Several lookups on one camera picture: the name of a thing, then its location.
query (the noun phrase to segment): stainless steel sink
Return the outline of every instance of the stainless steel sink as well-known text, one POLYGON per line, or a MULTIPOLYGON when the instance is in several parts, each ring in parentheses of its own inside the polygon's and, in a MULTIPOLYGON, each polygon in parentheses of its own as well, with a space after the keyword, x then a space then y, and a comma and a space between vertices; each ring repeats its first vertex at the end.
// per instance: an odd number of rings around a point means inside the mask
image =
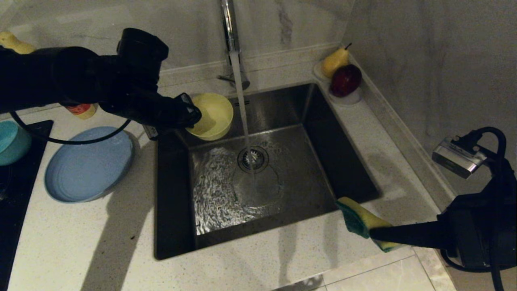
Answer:
POLYGON ((342 196, 378 197, 316 84, 245 96, 251 156, 239 104, 230 101, 234 120, 223 139, 185 130, 159 139, 157 259, 325 214, 342 196))

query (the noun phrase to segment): stovetop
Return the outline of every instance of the stovetop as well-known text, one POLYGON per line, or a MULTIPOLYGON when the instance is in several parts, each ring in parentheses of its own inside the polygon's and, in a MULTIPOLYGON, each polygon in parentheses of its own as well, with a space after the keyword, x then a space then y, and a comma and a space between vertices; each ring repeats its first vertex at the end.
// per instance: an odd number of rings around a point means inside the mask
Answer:
MULTIPOLYGON (((53 124, 52 120, 46 120, 29 127, 49 136, 53 124)), ((46 145, 46 141, 33 138, 23 158, 0 167, 0 290, 7 290, 25 212, 46 145)))

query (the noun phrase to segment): sink drain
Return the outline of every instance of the sink drain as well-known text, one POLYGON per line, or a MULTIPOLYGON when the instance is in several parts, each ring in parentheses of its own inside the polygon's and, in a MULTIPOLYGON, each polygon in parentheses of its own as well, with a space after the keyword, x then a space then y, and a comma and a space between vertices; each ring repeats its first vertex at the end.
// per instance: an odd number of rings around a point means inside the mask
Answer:
POLYGON ((264 170, 269 163, 269 155, 266 150, 256 145, 250 147, 251 154, 248 153, 248 149, 244 148, 237 158, 239 168, 246 173, 251 173, 251 170, 255 173, 259 173, 264 170))

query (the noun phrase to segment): sponge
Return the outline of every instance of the sponge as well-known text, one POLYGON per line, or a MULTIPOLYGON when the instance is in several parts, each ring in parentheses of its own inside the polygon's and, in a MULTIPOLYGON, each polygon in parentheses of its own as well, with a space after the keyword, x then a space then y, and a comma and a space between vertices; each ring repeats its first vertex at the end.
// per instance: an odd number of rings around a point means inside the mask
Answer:
MULTIPOLYGON (((339 209, 343 212, 345 224, 348 231, 358 234, 364 238, 370 238, 370 229, 380 227, 392 227, 389 222, 380 219, 370 211, 363 208, 359 203, 348 197, 341 197, 336 201, 339 209)), ((385 253, 396 249, 399 243, 373 240, 375 244, 385 253)))

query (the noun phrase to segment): marble wall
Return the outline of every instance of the marble wall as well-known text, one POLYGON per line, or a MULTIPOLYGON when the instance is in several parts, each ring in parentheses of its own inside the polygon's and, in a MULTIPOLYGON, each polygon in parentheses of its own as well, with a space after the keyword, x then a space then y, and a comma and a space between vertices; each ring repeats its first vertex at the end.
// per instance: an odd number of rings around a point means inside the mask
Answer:
MULTIPOLYGON (((243 56, 337 43, 353 2, 236 0, 243 56)), ((39 48, 83 46, 114 54, 122 30, 136 27, 169 45, 163 69, 225 59, 218 0, 6 0, 0 13, 0 30, 39 48)))
MULTIPOLYGON (((446 136, 495 126, 517 169, 514 0, 356 0, 343 42, 426 151, 446 136)), ((482 144, 496 150, 490 134, 482 144)), ((480 191, 487 169, 465 181, 444 170, 458 193, 480 191)))

